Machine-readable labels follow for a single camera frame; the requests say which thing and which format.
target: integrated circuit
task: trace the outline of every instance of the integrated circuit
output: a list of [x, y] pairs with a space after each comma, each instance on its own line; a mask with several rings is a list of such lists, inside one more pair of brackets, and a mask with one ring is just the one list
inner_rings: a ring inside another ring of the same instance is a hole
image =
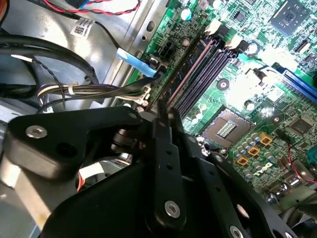
[[290, 36], [309, 15], [296, 0], [286, 0], [269, 21], [285, 36]]
[[296, 118], [289, 125], [290, 129], [299, 135], [304, 135], [308, 132], [314, 125], [306, 121], [303, 118]]

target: silver screw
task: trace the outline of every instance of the silver screw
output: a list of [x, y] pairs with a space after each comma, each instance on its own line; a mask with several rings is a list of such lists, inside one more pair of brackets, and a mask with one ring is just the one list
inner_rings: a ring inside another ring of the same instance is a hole
[[165, 212], [172, 218], [179, 218], [180, 209], [174, 201], [167, 201], [164, 205]]
[[28, 137], [41, 139], [48, 135], [48, 131], [39, 125], [32, 125], [26, 128], [25, 133]]
[[243, 238], [241, 231], [235, 226], [230, 227], [230, 232], [233, 238]]
[[287, 238], [293, 238], [289, 233], [285, 232]]
[[129, 116], [136, 119], [137, 118], [137, 115], [135, 115], [134, 113], [129, 113]]
[[196, 139], [195, 139], [195, 138], [189, 136], [188, 139], [189, 139], [191, 142], [196, 143]]

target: blue ram slot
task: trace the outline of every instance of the blue ram slot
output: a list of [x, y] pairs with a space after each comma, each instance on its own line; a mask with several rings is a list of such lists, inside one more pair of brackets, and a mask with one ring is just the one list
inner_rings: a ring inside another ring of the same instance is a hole
[[302, 81], [301, 78], [297, 77], [294, 73], [292, 73], [286, 68], [275, 67], [275, 69], [284, 76], [284, 82], [289, 84], [291, 87], [293, 87], [295, 90], [297, 90], [299, 93], [301, 93], [303, 96], [305, 96], [312, 102], [317, 103], [316, 88], [308, 85], [307, 83]]

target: sticker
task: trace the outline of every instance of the sticker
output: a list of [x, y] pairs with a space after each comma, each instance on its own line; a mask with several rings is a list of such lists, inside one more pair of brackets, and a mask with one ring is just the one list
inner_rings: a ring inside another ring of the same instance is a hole
[[84, 167], [79, 170], [80, 176], [83, 179], [89, 178], [96, 174], [103, 174], [104, 170], [99, 162], [94, 163], [93, 165]]
[[200, 0], [198, 6], [205, 11], [209, 7], [209, 2], [207, 0]]
[[80, 38], [87, 39], [91, 28], [95, 21], [81, 17], [74, 25], [71, 30], [71, 34]]
[[276, 102], [284, 94], [284, 91], [278, 87], [274, 88], [267, 94], [267, 98], [269, 98], [272, 102]]

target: blue cable tab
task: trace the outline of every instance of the blue cable tab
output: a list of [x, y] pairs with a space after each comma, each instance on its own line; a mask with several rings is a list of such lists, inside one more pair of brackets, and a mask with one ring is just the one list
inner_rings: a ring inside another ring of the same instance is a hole
[[118, 49], [116, 56], [122, 59], [124, 62], [127, 62], [132, 67], [139, 70], [146, 77], [154, 77], [154, 75], [157, 72], [156, 70], [149, 67], [146, 63], [144, 63], [140, 59], [134, 57], [133, 55], [131, 55], [130, 53], [126, 52], [121, 48]]

